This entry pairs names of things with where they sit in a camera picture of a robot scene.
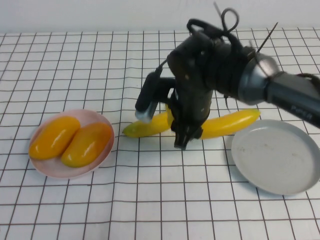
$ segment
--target grey plate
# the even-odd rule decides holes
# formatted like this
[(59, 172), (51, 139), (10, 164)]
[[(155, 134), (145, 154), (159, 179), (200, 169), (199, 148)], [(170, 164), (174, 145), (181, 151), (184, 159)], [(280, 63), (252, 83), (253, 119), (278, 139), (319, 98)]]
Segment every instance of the grey plate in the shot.
[(258, 120), (235, 134), (231, 153), (241, 174), (274, 194), (304, 192), (320, 179), (320, 150), (304, 131), (277, 120)]

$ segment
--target plate rim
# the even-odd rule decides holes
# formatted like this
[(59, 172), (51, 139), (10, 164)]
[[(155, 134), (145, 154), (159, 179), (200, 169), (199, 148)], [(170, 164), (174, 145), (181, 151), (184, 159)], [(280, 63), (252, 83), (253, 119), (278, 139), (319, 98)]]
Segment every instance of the plate rim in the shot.
[(252, 185), (254, 185), (255, 187), (257, 188), (260, 188), (261, 190), (263, 191), (266, 191), (268, 193), (271, 193), (271, 194), (276, 194), (276, 195), (284, 195), (284, 196), (291, 196), (291, 195), (296, 195), (296, 194), (300, 194), (300, 193), (303, 193), (303, 192), (306, 192), (308, 190), (310, 190), (311, 188), (313, 188), (317, 183), (318, 181), (320, 181), (320, 173), (318, 174), (318, 179), (317, 181), (315, 181), (313, 184), (311, 184), (311, 186), (309, 186), (308, 188), (304, 189), (304, 190), (299, 190), (299, 191), (295, 191), (295, 192), (292, 192), (292, 193), (279, 193), (279, 192), (275, 192), (275, 191), (272, 191), (272, 190), (269, 190), (269, 189), (265, 189), (264, 186), (260, 185), (260, 184), (256, 184), (254, 183), (254, 181), (252, 181), (251, 179), (249, 179), (247, 177), (247, 175), (245, 175), (243, 173), (243, 171), (241, 170), (241, 168), (239, 167), (239, 158), (237, 157), (237, 154), (235, 154), (235, 151), (236, 151), (236, 143), (239, 142), (239, 140), (245, 136), (245, 134), (251, 132), (252, 130), (257, 130), (257, 129), (260, 129), (262, 128), (263, 126), (264, 127), (273, 127), (274, 128), (274, 124), (276, 125), (282, 125), (282, 126), (287, 126), (289, 127), (289, 129), (286, 129), (285, 131), (289, 131), (295, 135), (296, 132), (300, 133), (303, 137), (307, 138), (309, 142), (307, 142), (307, 146), (309, 149), (313, 149), (316, 151), (316, 152), (313, 152), (314, 154), (317, 154), (319, 156), (319, 159), (320, 159), (320, 148), (318, 147), (317, 143), (310, 137), (310, 135), (308, 133), (306, 133), (305, 131), (303, 131), (302, 129), (300, 129), (299, 127), (293, 125), (293, 124), (290, 124), (288, 122), (285, 122), (285, 121), (282, 121), (282, 120), (275, 120), (275, 119), (261, 119), (259, 121), (256, 121), (254, 122), (253, 124), (251, 124), (250, 126), (248, 126), (247, 128), (241, 130), (241, 131), (238, 131), (235, 133), (233, 139), (232, 139), (232, 143), (231, 143), (231, 155), (232, 155), (232, 158), (233, 158), (233, 161), (234, 161), (234, 164), (236, 166), (236, 168), (238, 169), (238, 171), (241, 173), (241, 175), (249, 182), (251, 183)]

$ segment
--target yellow mango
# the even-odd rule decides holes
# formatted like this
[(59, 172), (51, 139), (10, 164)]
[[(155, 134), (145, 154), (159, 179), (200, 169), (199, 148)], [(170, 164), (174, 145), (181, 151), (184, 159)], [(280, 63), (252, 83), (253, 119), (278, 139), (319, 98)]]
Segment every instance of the yellow mango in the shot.
[(80, 128), (62, 154), (62, 163), (71, 168), (80, 168), (92, 163), (105, 149), (111, 136), (111, 127), (103, 122)]
[(60, 156), (68, 147), (81, 125), (72, 116), (62, 116), (48, 123), (31, 143), (29, 156), (47, 160)]

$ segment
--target table surface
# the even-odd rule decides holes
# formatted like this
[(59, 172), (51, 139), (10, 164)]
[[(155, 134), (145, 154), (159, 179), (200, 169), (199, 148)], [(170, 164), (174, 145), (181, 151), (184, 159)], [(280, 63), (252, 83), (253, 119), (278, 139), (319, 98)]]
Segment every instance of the table surface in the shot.
[[(239, 29), (244, 45), (269, 30)], [(233, 136), (173, 148), (169, 131), (130, 139), (146, 75), (186, 31), (0, 34), (0, 240), (319, 240), (320, 184), (294, 196), (268, 194), (237, 170)], [(262, 53), (282, 70), (319, 76), (320, 28), (277, 28)], [(165, 77), (172, 76), (168, 66)], [(228, 114), (214, 93), (210, 118)], [(232, 112), (249, 106), (229, 99)], [(262, 103), (261, 119), (288, 122), (320, 145), (320, 131)], [(72, 180), (39, 174), (29, 139), (70, 109), (107, 117), (115, 131), (108, 161)]]

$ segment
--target yellow banana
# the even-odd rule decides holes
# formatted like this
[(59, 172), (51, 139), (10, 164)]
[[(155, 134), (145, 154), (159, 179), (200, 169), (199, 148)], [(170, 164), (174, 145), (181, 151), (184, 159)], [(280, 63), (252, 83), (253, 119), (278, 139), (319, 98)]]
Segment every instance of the yellow banana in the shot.
[(253, 124), (260, 116), (258, 109), (243, 109), (217, 118), (208, 119), (202, 125), (201, 139), (211, 139), (234, 134)]
[(168, 125), (167, 118), (168, 114), (163, 112), (155, 115), (149, 123), (135, 121), (124, 128), (123, 134), (131, 138), (142, 138), (162, 133), (171, 126)]
[[(222, 117), (208, 119), (202, 125), (203, 133), (201, 139), (233, 134), (250, 126), (259, 116), (260, 111), (258, 109), (243, 109)], [(172, 113), (166, 106), (166, 112), (154, 116), (150, 123), (136, 121), (128, 125), (123, 130), (123, 133), (132, 138), (152, 136), (168, 130), (172, 121)]]

